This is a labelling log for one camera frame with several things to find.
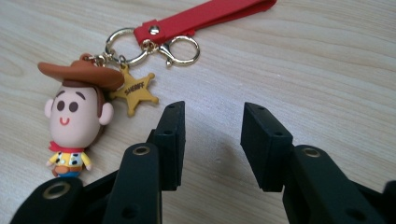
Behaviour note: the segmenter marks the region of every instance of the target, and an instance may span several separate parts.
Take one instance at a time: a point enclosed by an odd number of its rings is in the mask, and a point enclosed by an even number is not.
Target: smile
[[[62,124],[63,126],[66,126],[66,125],[69,123],[70,119],[67,119],[66,121],[64,121],[63,118],[60,118],[59,121],[61,122],[61,124]]]

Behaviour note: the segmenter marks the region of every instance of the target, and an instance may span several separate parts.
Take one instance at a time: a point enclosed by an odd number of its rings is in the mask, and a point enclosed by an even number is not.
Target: figurine eye
[[[57,108],[59,111],[64,110],[64,101],[58,102],[58,104],[56,105],[56,108]]]
[[[76,112],[77,109],[78,109],[78,104],[77,104],[76,102],[72,102],[72,103],[69,105],[69,110],[70,110],[70,112]]]

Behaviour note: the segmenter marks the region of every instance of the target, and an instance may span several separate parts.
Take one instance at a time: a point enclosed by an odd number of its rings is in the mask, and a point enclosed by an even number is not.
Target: wood grain surface
[[[100,54],[123,27],[164,19],[200,0],[1,1],[0,223],[8,223],[40,184],[49,120],[44,105],[60,87],[39,62],[68,65]],[[84,184],[120,166],[123,151],[145,142],[164,108],[186,102],[182,185],[163,193],[163,223],[288,223],[282,193],[259,189],[240,147],[244,102],[267,107],[292,133],[294,145],[320,147],[351,180],[382,191],[396,179],[396,2],[279,0],[266,12],[197,31],[199,61],[166,68],[153,54],[134,67],[152,72],[149,90],[128,118],[115,100],[113,121],[87,151],[93,169]],[[114,46],[132,58],[134,37]],[[173,48],[189,57],[190,45]]]

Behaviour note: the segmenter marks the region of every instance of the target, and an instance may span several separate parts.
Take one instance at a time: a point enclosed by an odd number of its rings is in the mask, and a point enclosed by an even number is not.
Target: yellow shirt
[[[66,153],[66,152],[57,152],[49,161],[52,163],[56,163],[58,166],[68,166],[68,167],[78,167],[85,164],[86,166],[91,165],[91,160],[85,154],[85,152],[77,152],[77,153]]]

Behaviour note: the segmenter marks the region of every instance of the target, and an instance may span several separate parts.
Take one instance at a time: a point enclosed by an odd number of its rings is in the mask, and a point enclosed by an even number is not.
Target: brown hair
[[[105,100],[105,96],[103,95],[102,90],[99,87],[92,85],[90,83],[81,82],[81,81],[73,81],[73,80],[64,80],[62,85],[65,87],[74,87],[74,88],[84,88],[84,87],[93,88],[96,91],[97,98],[98,98],[98,102],[97,102],[98,118],[100,118],[102,116],[102,108],[103,108],[103,105],[105,104],[106,100]]]

